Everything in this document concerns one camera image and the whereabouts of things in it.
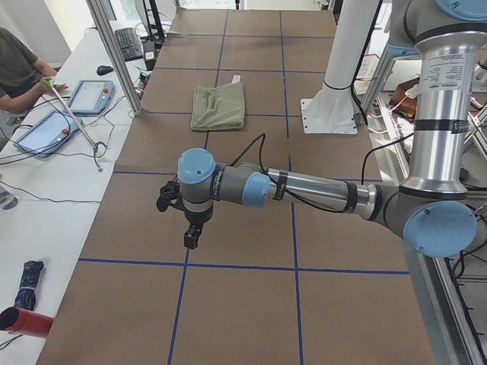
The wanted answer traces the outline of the long metal reacher stick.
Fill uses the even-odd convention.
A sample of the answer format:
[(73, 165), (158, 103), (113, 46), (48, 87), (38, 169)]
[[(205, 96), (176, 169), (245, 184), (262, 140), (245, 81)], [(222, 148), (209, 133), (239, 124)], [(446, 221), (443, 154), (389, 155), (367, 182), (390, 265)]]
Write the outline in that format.
[(88, 143), (90, 144), (90, 146), (93, 149), (93, 159), (94, 159), (94, 163), (95, 163), (95, 165), (97, 167), (98, 172), (99, 173), (103, 172), (103, 168), (101, 167), (101, 165), (97, 161), (97, 152), (98, 152), (98, 148), (99, 148), (100, 145), (102, 145), (104, 147), (106, 147), (106, 145), (103, 142), (101, 142), (101, 141), (95, 142), (89, 136), (89, 134), (86, 132), (84, 126), (80, 122), (80, 119), (71, 111), (71, 109), (68, 107), (68, 105), (66, 104), (66, 102), (63, 100), (63, 98), (61, 97), (61, 95), (57, 91), (57, 86), (54, 83), (54, 78), (53, 77), (42, 78), (41, 83), (45, 87), (47, 87), (48, 89), (50, 89), (52, 91), (52, 93), (56, 96), (56, 98), (58, 99), (58, 101), (62, 104), (62, 106), (65, 109), (65, 111), (74, 120), (74, 122), (77, 125), (79, 131), (82, 133), (82, 135), (85, 137), (85, 139), (88, 141)]

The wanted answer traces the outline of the olive green long-sleeve shirt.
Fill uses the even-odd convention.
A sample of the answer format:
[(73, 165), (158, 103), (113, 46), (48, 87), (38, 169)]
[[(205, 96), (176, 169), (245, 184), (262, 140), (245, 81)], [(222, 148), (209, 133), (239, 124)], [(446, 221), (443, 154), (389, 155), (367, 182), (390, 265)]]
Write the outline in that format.
[(245, 99), (241, 82), (220, 87), (197, 86), (190, 128), (196, 132), (242, 129)]

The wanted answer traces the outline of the aluminium frame rack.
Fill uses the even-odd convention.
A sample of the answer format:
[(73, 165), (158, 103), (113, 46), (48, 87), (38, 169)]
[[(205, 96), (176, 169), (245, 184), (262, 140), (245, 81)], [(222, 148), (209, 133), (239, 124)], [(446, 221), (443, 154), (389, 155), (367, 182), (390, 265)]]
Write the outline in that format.
[(367, 216), (437, 260), (461, 253), (478, 232), (460, 183), (475, 56), (459, 49), (424, 57), (408, 175), (397, 187), (377, 186)]

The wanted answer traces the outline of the black power adapter brick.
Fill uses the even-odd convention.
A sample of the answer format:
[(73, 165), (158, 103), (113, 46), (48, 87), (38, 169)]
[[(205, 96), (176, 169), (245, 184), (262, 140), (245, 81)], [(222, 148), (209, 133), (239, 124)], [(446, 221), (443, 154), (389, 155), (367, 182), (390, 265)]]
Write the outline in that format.
[(142, 43), (142, 50), (145, 67), (148, 71), (152, 71), (155, 67), (158, 56), (155, 43), (150, 40), (146, 40)]

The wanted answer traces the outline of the aluminium frame post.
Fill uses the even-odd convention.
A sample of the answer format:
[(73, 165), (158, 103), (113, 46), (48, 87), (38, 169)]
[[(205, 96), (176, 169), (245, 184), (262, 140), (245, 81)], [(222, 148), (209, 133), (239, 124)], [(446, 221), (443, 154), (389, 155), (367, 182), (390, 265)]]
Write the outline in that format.
[(113, 64), (126, 99), (129, 102), (132, 113), (134, 116), (139, 116), (142, 112), (141, 101), (135, 91), (135, 87), (132, 83), (132, 79), (130, 78), (130, 74), (126, 67), (122, 53), (116, 42), (107, 13), (104, 10), (103, 3), (101, 0), (86, 0), (86, 3), (91, 12), (95, 26), (98, 29), (101, 41), (107, 51), (110, 61)]

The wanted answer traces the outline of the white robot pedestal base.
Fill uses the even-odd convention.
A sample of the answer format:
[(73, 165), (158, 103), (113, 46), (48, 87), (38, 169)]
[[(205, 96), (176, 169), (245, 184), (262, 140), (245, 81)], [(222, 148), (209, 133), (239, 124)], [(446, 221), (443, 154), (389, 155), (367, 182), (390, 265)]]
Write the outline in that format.
[(314, 98), (301, 100), (304, 133), (358, 133), (352, 102), (353, 84), (381, 5), (381, 1), (346, 0), (342, 3), (322, 89)]

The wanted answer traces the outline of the folded dark blue umbrella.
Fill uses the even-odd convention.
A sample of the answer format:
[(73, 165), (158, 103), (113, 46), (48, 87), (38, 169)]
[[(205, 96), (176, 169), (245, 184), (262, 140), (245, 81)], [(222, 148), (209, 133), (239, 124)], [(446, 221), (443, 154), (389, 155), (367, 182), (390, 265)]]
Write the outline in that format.
[(30, 260), (24, 263), (18, 293), (14, 299), (15, 307), (34, 310), (37, 301), (35, 290), (43, 268), (43, 261)]

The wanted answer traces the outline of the brown leather box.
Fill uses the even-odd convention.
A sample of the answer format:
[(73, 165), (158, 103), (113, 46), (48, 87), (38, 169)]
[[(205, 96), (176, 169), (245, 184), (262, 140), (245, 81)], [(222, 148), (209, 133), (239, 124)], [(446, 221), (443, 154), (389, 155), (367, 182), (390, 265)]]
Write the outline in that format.
[(419, 78), (404, 81), (398, 84), (389, 101), (389, 106), (396, 107), (395, 112), (402, 113), (410, 119), (415, 118), (417, 107), (417, 97), (409, 97), (406, 92), (414, 87), (418, 87)]

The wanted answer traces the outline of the red cylinder tube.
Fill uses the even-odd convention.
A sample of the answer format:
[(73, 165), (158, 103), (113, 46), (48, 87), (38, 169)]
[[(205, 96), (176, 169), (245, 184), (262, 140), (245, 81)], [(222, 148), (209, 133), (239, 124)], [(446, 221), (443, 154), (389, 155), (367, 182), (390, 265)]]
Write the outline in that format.
[(53, 317), (14, 306), (1, 312), (1, 330), (18, 335), (47, 338), (53, 321)]

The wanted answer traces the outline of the blue teach pendant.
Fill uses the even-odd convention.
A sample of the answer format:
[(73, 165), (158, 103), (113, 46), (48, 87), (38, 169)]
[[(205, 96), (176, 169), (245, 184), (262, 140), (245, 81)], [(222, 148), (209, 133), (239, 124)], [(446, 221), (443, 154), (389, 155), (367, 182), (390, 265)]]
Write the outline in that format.
[(111, 80), (80, 80), (68, 100), (76, 116), (95, 116), (107, 107), (114, 91)]
[(71, 116), (52, 111), (14, 141), (21, 152), (48, 157), (56, 152), (79, 130)]

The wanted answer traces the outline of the black computer mouse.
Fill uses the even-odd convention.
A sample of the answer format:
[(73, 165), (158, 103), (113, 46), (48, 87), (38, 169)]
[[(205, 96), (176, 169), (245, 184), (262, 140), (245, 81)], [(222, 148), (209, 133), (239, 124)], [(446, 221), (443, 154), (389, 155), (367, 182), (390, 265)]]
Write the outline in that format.
[(102, 76), (102, 75), (107, 75), (108, 73), (110, 73), (112, 71), (113, 71), (113, 67), (112, 66), (109, 66), (109, 65), (100, 65), (100, 66), (97, 67), (96, 73), (99, 76)]

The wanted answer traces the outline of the upper blue teach pendant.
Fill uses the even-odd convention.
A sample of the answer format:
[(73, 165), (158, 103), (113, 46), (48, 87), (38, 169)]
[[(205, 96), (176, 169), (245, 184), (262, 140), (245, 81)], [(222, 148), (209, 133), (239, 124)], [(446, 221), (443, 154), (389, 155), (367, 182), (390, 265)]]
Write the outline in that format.
[(68, 100), (76, 116), (95, 116), (107, 107), (114, 91), (111, 80), (80, 80)]

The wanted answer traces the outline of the seated person dark shirt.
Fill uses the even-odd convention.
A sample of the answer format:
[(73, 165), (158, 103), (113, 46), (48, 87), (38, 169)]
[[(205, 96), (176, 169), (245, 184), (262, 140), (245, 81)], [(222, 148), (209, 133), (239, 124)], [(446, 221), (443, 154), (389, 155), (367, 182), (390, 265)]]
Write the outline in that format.
[(51, 92), (44, 81), (56, 75), (54, 68), (1, 27), (1, 110), (26, 112), (43, 94)]

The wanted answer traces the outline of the brown paper table mat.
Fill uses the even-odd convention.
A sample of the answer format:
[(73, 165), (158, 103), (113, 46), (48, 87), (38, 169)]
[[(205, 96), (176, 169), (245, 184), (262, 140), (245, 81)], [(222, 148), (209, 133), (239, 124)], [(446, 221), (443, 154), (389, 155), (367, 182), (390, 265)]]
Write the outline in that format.
[[(217, 202), (199, 246), (156, 209), (178, 157), (208, 148), (359, 181), (368, 132), (307, 135), (324, 11), (179, 11), (62, 300), (41, 364), (432, 364), (399, 239), (353, 214)], [(243, 128), (190, 128), (197, 86), (240, 75)]]

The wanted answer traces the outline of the lower blue teach pendant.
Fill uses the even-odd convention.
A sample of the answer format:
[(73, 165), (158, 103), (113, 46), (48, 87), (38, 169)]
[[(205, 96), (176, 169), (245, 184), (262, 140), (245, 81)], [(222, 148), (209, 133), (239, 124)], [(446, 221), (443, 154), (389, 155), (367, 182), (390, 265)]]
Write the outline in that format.
[(21, 152), (48, 157), (56, 152), (79, 130), (71, 116), (52, 111), (14, 141)]

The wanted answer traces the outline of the black keyboard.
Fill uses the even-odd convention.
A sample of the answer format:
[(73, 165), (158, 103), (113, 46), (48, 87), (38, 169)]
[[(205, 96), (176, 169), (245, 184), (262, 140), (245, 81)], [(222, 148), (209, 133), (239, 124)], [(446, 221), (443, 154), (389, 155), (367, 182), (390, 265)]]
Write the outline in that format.
[(133, 27), (125, 27), (115, 30), (114, 36), (125, 62), (142, 59), (144, 57), (140, 40)]

